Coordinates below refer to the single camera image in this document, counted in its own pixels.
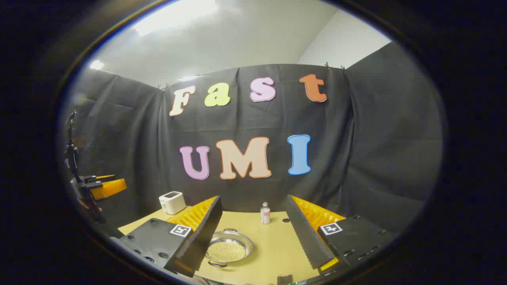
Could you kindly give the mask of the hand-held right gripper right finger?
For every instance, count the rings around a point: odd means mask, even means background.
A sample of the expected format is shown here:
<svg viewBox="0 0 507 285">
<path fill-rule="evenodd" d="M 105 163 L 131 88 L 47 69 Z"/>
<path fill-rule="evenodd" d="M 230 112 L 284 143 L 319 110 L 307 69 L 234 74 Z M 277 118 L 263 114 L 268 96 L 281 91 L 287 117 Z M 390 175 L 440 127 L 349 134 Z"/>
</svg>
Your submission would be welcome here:
<svg viewBox="0 0 507 285">
<path fill-rule="evenodd" d="M 373 257 L 392 241 L 390 231 L 361 215 L 343 217 L 288 195 L 286 213 L 313 269 L 343 272 Z"/>
</svg>

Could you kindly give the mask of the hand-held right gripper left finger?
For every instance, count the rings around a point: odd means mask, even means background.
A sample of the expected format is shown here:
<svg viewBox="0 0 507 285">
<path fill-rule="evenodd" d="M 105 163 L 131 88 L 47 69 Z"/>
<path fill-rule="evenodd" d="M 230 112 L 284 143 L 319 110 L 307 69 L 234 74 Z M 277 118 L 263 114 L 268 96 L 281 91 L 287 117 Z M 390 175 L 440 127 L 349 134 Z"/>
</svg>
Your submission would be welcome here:
<svg viewBox="0 0 507 285">
<path fill-rule="evenodd" d="M 172 218 L 151 218 L 119 239 L 119 244 L 161 270 L 192 277 L 199 269 L 222 215 L 214 196 Z"/>
</svg>

